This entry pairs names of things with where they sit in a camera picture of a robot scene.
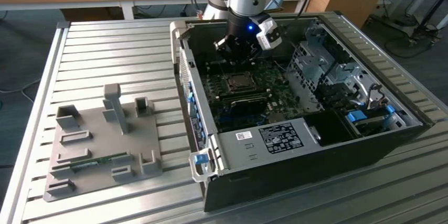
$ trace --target floor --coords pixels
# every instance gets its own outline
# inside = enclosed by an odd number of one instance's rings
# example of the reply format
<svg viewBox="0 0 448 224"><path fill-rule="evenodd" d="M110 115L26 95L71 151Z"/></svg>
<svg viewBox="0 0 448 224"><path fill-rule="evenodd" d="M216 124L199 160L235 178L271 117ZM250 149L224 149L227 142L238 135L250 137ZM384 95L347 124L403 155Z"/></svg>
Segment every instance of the floor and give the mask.
<svg viewBox="0 0 448 224"><path fill-rule="evenodd" d="M403 8L411 0L403 2ZM426 10L436 0L427 0L418 10L416 15L424 15ZM183 5L154 6L143 9L151 16L178 17ZM440 7L431 22L435 24L442 20L448 10L448 2ZM59 10L24 10L11 11L7 18L0 21L0 89L12 90L23 87L27 83L40 78L46 65L47 53L50 50L54 32L58 22L64 21L64 16ZM392 30L380 23L363 28L374 41L384 47L384 43L402 37L402 33ZM390 47L396 54L410 55L423 49L427 45L419 45L408 48L406 40L399 40ZM446 88L446 73L448 64L444 56L448 49L448 40L442 41L424 53L412 59L395 57L408 72L435 93L443 102L448 103L448 89ZM38 84L27 89L27 94L35 97ZM32 109L31 102L20 93L0 93L0 167L14 165L23 133L27 126L27 120ZM0 202L7 190L12 169L0 168Z"/></svg>

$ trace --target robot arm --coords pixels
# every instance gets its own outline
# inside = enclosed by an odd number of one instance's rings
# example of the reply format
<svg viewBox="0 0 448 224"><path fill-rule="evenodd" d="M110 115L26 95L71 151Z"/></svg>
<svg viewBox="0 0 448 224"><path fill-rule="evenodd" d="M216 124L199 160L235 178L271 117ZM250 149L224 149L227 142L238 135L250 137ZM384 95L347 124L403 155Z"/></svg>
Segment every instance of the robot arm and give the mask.
<svg viewBox="0 0 448 224"><path fill-rule="evenodd" d="M244 61L254 58L260 50L271 50L282 43L278 24L263 12L267 0L211 0L210 4L211 2L214 5L227 4L227 35L215 43L224 59L230 62Z"/></svg>

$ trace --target white cable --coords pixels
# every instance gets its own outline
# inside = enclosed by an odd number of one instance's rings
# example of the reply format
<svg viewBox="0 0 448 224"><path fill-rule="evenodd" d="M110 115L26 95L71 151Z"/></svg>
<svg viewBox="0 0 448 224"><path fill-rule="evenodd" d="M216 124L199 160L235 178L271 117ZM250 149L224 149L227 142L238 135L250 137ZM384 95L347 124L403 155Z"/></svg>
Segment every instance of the white cable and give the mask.
<svg viewBox="0 0 448 224"><path fill-rule="evenodd" d="M28 83L26 86L23 86L22 89L16 89L16 90L0 90L0 93L2 93L2 94L11 94L11 93L20 92L20 93L26 96L26 98L27 98L32 103L35 103L34 99L26 94L24 90L26 90L27 88L30 88L31 85L36 84L38 82L40 82L40 79L39 79L39 80L35 80L35 81L31 82L31 83Z"/></svg>

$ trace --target motherboard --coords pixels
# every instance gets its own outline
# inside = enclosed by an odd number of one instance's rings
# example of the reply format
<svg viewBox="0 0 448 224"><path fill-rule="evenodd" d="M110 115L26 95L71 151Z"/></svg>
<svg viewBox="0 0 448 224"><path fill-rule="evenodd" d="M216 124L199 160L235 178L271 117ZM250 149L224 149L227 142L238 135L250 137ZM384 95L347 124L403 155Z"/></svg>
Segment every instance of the motherboard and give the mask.
<svg viewBox="0 0 448 224"><path fill-rule="evenodd" d="M202 75L219 132L295 119L304 114L284 68L260 59L244 65L210 65Z"/></svg>

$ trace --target desk leg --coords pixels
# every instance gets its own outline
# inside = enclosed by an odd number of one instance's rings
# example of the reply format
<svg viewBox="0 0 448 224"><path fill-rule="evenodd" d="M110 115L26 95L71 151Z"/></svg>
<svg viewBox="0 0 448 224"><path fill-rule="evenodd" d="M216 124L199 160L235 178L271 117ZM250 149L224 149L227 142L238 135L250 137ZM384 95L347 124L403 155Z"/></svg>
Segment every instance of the desk leg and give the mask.
<svg viewBox="0 0 448 224"><path fill-rule="evenodd" d="M126 20L134 20L132 7L134 7L134 1L122 1L122 10Z"/></svg>
<svg viewBox="0 0 448 224"><path fill-rule="evenodd" d="M303 12L304 12L304 13L307 12L307 8L308 8L310 0L307 1L307 3L306 3L306 0L298 0L296 10L294 10L295 13L299 13L299 12L300 12L302 6L303 6L304 4L306 4L306 8L304 8Z"/></svg>

